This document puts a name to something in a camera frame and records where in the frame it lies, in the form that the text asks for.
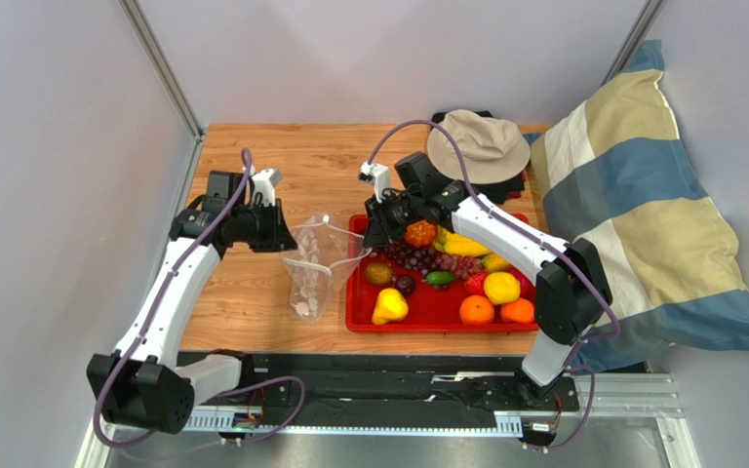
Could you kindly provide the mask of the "clear dotted zip top bag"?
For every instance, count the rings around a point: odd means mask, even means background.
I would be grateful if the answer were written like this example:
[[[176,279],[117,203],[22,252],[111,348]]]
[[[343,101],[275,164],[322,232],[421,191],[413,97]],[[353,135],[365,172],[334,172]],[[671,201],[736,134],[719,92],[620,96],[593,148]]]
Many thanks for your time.
[[[297,247],[281,254],[292,278],[289,303],[296,317],[314,324],[372,250],[363,246],[361,234],[336,225],[327,212],[292,227],[291,233]]]

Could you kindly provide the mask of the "yellow banana bunch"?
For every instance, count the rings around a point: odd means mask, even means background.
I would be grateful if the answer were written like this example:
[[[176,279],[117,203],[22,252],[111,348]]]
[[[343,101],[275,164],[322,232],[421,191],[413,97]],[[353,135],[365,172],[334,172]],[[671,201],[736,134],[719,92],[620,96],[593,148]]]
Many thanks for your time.
[[[437,227],[433,247],[442,254],[454,254],[460,256],[481,257],[491,254],[492,251],[482,244],[455,234],[442,226]]]

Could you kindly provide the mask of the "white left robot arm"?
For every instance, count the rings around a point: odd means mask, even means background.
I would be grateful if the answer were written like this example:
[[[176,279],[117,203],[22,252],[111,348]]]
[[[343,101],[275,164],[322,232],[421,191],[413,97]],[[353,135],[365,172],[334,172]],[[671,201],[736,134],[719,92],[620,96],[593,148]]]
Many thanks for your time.
[[[297,243],[275,188],[279,169],[247,174],[212,171],[207,190],[173,219],[156,283],[131,327],[108,354],[96,354],[87,377],[98,422],[177,434],[195,407],[234,390],[249,357],[216,351],[179,366],[177,354],[200,294],[228,249],[281,253]]]

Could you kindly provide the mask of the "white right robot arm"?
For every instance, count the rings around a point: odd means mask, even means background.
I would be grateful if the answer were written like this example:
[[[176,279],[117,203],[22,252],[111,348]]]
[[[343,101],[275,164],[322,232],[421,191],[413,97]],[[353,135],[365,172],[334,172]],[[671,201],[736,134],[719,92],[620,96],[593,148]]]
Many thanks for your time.
[[[566,372],[583,335],[610,308],[611,290],[596,247],[571,243],[526,225],[493,207],[464,180],[438,172],[423,153],[395,166],[404,187],[393,188],[390,171],[364,163],[358,178],[371,185],[366,201],[369,226],[363,244],[386,247],[420,220],[478,242],[512,264],[535,287],[539,333],[515,373],[516,391],[530,405],[544,400]]]

